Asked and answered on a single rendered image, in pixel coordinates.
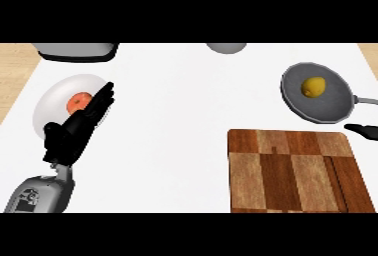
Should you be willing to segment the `yellow lemon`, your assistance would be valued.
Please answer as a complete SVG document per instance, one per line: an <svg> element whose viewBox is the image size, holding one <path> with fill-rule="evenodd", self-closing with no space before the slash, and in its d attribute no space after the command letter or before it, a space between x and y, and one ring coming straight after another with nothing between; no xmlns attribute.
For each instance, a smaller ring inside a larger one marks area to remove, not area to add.
<svg viewBox="0 0 378 256"><path fill-rule="evenodd" d="M311 77L302 84L302 93L308 98L318 98L327 88L327 80L324 77Z"/></svg>

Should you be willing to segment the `grey round object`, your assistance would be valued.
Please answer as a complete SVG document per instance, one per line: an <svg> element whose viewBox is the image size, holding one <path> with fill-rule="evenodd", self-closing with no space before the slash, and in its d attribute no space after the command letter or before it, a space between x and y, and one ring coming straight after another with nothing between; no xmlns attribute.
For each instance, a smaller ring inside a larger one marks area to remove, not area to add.
<svg viewBox="0 0 378 256"><path fill-rule="evenodd" d="M247 46L246 43L209 43L209 48L221 54L235 54L241 52Z"/></svg>

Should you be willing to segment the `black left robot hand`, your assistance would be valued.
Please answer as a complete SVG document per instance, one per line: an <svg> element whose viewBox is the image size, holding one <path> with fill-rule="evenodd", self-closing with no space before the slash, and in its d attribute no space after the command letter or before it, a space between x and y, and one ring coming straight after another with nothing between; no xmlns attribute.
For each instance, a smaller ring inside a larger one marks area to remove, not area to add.
<svg viewBox="0 0 378 256"><path fill-rule="evenodd" d="M72 166L77 162L113 103L114 83L108 82L86 108L74 112L64 124L49 122L45 125L46 154L43 160L48 163Z"/></svg>

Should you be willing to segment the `white plate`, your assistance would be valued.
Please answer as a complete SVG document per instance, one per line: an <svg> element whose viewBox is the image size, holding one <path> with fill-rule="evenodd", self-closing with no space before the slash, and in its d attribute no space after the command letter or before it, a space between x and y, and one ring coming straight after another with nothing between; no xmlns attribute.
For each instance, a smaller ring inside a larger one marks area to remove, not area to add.
<svg viewBox="0 0 378 256"><path fill-rule="evenodd" d="M35 131L45 138L45 125L49 122L63 124L70 117L67 103L77 93L95 95L107 81L97 75L79 74L60 81L46 91L36 106L33 115Z"/></svg>

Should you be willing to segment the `grey frying pan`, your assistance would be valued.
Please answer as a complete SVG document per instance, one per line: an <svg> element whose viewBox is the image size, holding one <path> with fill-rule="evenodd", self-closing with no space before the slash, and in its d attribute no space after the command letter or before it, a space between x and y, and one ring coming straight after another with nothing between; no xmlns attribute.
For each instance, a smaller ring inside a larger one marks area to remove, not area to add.
<svg viewBox="0 0 378 256"><path fill-rule="evenodd" d="M318 97L308 97L302 87L314 77L325 79L325 90ZM317 124L342 122L351 117L357 104L378 105L378 99L355 95L342 75L314 62L300 62L289 67L281 79L281 94L292 111Z"/></svg>

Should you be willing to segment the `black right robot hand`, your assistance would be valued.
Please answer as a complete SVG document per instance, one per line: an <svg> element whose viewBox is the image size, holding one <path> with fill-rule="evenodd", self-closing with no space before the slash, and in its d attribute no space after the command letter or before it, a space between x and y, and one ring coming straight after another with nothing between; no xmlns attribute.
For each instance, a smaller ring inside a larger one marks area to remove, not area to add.
<svg viewBox="0 0 378 256"><path fill-rule="evenodd" d="M378 141L378 126L361 125L361 124L346 124L345 128L358 134L361 134L368 140Z"/></svg>

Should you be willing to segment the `grey appliance with black base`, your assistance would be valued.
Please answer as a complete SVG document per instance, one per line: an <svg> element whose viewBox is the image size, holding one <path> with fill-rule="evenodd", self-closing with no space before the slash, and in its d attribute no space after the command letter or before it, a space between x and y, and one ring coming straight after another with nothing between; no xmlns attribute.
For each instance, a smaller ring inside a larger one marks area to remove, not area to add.
<svg viewBox="0 0 378 256"><path fill-rule="evenodd" d="M116 57L119 43L35 43L33 46L46 60L95 63Z"/></svg>

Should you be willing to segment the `wooden cutting board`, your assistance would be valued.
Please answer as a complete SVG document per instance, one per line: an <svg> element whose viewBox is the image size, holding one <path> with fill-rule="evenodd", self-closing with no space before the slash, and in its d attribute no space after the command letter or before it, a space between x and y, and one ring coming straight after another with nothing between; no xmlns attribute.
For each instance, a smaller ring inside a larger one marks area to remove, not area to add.
<svg viewBox="0 0 378 256"><path fill-rule="evenodd" d="M348 137L340 132L228 132L231 211L373 213Z"/></svg>

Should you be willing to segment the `orange fruit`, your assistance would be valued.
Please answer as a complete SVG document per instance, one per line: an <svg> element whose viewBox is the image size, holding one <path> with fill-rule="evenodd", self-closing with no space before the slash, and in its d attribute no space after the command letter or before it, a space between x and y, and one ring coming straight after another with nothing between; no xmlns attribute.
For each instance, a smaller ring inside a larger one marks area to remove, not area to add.
<svg viewBox="0 0 378 256"><path fill-rule="evenodd" d="M92 101L92 94L88 92L77 93L67 103L67 111L74 114L77 110L83 110Z"/></svg>

